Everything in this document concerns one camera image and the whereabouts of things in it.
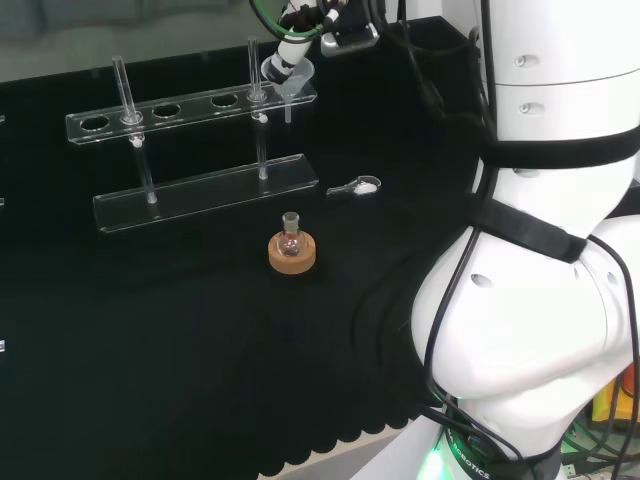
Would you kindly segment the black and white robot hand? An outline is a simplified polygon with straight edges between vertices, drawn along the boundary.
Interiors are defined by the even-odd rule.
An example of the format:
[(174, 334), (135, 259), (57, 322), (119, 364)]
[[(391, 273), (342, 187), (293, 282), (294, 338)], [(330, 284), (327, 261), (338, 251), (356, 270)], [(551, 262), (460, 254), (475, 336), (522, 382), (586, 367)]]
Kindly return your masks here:
[(264, 76), (283, 84), (306, 57), (315, 38), (327, 57), (353, 53), (374, 46), (380, 37), (367, 1), (288, 1), (276, 25), (287, 32), (267, 59)]

